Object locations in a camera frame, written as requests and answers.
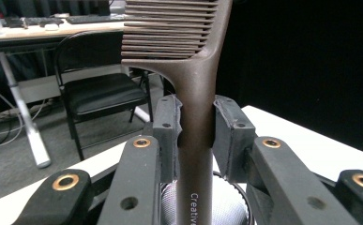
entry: gray floor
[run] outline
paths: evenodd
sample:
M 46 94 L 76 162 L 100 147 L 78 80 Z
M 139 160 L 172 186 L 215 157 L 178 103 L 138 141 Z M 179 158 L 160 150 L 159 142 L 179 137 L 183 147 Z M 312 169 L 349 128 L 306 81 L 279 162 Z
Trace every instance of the gray floor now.
M 150 76 L 150 81 L 152 103 L 155 111 L 158 98 L 162 97 L 162 86 L 158 75 Z M 36 167 L 23 130 L 16 140 L 0 146 L 0 198 L 79 162 L 75 143 L 69 136 L 66 114 L 61 102 L 54 101 L 50 107 L 45 107 L 43 110 L 45 112 L 42 112 L 42 116 L 38 117 L 35 122 L 46 144 L 52 164 L 44 169 Z M 77 128 L 80 131 L 82 144 L 89 144 L 97 138 L 103 139 L 104 136 L 116 136 L 116 134 L 144 126 L 144 122 L 138 117 L 135 117 L 130 124 L 128 122 L 129 114 L 130 112 L 121 112 L 78 125 Z M 0 127 L 0 130 L 7 129 L 8 124 Z M 84 155 L 86 158 L 90 158 L 140 133 L 141 131 L 138 131 L 128 136 L 86 148 L 83 150 Z

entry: comb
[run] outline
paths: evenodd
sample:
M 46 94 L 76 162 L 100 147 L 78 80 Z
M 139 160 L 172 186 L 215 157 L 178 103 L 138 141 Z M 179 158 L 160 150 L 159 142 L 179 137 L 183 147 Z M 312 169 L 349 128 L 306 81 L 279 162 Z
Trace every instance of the comb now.
M 164 76 L 182 103 L 177 224 L 212 221 L 213 102 L 231 5 L 232 0 L 126 1 L 122 64 Z

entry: black curtain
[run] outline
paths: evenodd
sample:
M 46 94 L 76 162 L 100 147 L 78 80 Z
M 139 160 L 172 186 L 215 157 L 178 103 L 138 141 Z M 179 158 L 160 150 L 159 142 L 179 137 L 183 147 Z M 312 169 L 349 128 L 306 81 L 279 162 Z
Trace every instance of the black curtain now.
M 217 90 L 363 150 L 363 1 L 234 5 Z
M 44 76 L 41 52 L 13 54 L 8 56 L 12 72 L 18 82 Z M 8 87 L 6 75 L 0 65 L 0 94 L 15 105 L 14 98 Z M 0 98 L 0 112 L 10 107 Z

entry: desk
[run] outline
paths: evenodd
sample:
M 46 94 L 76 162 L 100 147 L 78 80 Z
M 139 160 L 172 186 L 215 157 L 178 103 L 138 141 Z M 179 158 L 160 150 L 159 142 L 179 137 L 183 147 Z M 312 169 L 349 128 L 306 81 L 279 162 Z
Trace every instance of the desk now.
M 325 178 L 337 181 L 341 171 L 363 170 L 363 152 L 359 150 L 251 106 L 243 108 L 243 112 L 256 126 L 258 136 L 284 140 L 310 170 Z M 123 146 L 123 143 L 119 144 L 70 168 L 85 170 L 94 176 L 119 161 Z M 42 182 L 40 180 L 0 199 L 0 224 L 15 221 Z
M 51 164 L 50 157 L 41 139 L 37 126 L 33 123 L 26 107 L 20 86 L 14 79 L 5 52 L 22 52 L 28 50 L 55 47 L 63 38 L 87 30 L 123 30 L 123 22 L 104 22 L 72 25 L 64 21 L 57 31 L 46 31 L 37 25 L 23 28 L 3 28 L 4 35 L 0 36 L 0 64 L 5 71 L 8 86 L 21 112 L 25 123 L 25 130 L 31 145 L 32 153 L 37 166 L 40 168 Z

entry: white desk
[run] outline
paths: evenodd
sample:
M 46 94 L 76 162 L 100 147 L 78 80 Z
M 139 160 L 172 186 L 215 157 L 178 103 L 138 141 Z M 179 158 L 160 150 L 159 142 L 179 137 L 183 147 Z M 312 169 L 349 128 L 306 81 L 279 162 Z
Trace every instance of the white desk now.
M 336 181 L 343 170 L 363 170 L 361 151 L 251 106 L 245 107 L 243 112 L 256 126 L 259 136 L 272 136 L 286 141 L 315 173 Z M 70 168 L 85 170 L 92 176 L 98 174 L 119 161 L 123 146 L 119 144 Z M 0 224 L 7 225 L 15 221 L 42 181 L 0 199 Z
M 31 46 L 38 43 L 39 40 L 44 40 L 38 44 L 50 43 L 54 38 L 65 38 L 82 31 L 89 30 L 122 30 L 123 22 L 100 22 L 87 24 L 70 24 L 66 20 L 59 25 L 59 29 L 55 31 L 46 31 L 38 25 L 29 26 L 28 29 L 23 28 L 3 28 L 3 35 L 0 35 L 0 47 L 10 47 L 20 49 L 20 42 L 23 45 Z

